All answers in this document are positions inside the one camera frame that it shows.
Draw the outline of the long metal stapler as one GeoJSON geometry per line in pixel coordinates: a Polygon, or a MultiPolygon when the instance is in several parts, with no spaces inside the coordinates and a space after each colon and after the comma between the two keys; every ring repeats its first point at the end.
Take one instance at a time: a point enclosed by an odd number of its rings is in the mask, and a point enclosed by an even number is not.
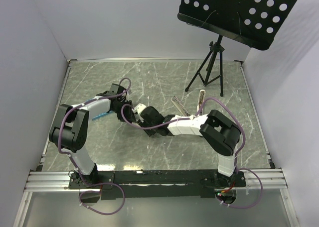
{"type": "Polygon", "coordinates": [[[190,112],[187,111],[187,109],[184,107],[184,105],[181,103],[181,101],[178,99],[177,96],[173,96],[171,98],[171,102],[183,116],[195,117],[194,115],[192,115],[190,112]]]}

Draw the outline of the white stapler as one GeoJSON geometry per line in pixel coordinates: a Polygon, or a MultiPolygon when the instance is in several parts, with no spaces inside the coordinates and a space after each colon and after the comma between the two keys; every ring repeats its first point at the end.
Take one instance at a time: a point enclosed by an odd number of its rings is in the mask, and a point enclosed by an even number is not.
{"type": "Polygon", "coordinates": [[[205,94],[206,94],[206,91],[201,89],[200,92],[199,92],[199,96],[198,96],[198,102],[197,102],[197,111],[200,110],[203,102],[204,102],[204,99],[205,99],[205,94]]]}

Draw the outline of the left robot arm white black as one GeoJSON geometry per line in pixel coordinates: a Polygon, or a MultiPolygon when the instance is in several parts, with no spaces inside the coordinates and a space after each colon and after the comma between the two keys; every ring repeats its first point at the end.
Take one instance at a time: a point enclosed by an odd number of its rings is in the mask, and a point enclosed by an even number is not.
{"type": "Polygon", "coordinates": [[[129,107],[123,107],[125,104],[133,104],[127,99],[128,89],[113,83],[109,90],[81,104],[62,104],[57,110],[49,132],[49,141],[57,146],[59,153],[68,156],[74,165],[75,178],[87,188],[93,188],[100,182],[97,165],[85,148],[89,121],[113,112],[123,122],[123,109],[128,122],[137,122],[133,111],[129,107]]]}

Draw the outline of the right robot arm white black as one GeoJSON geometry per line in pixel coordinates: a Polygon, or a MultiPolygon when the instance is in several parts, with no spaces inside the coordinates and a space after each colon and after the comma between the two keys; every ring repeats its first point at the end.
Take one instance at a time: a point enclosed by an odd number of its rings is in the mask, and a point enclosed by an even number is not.
{"type": "Polygon", "coordinates": [[[194,116],[161,115],[154,107],[138,104],[134,113],[137,123],[148,136],[196,135],[203,137],[218,154],[218,182],[229,186],[235,180],[235,151],[241,131],[237,124],[218,110],[194,116]]]}

